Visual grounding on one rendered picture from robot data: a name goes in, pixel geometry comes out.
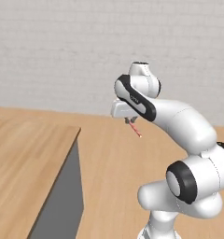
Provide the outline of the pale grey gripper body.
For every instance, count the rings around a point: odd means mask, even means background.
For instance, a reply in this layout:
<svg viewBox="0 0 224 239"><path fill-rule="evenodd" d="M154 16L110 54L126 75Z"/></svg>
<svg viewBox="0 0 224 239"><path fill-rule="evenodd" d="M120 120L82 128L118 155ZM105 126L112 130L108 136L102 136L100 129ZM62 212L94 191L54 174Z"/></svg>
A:
<svg viewBox="0 0 224 239"><path fill-rule="evenodd" d="M132 118L138 117L139 114L125 102L117 99L112 103L111 116L113 118Z"/></svg>

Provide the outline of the red and white striped straw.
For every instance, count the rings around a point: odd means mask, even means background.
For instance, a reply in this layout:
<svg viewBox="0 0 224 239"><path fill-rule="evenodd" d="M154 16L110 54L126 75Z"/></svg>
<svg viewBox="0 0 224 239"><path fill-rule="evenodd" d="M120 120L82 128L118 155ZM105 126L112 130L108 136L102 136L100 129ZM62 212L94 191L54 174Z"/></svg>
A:
<svg viewBox="0 0 224 239"><path fill-rule="evenodd" d="M138 137L142 137L141 133L136 129L132 122L129 122L129 125L132 127L133 131L138 135Z"/></svg>

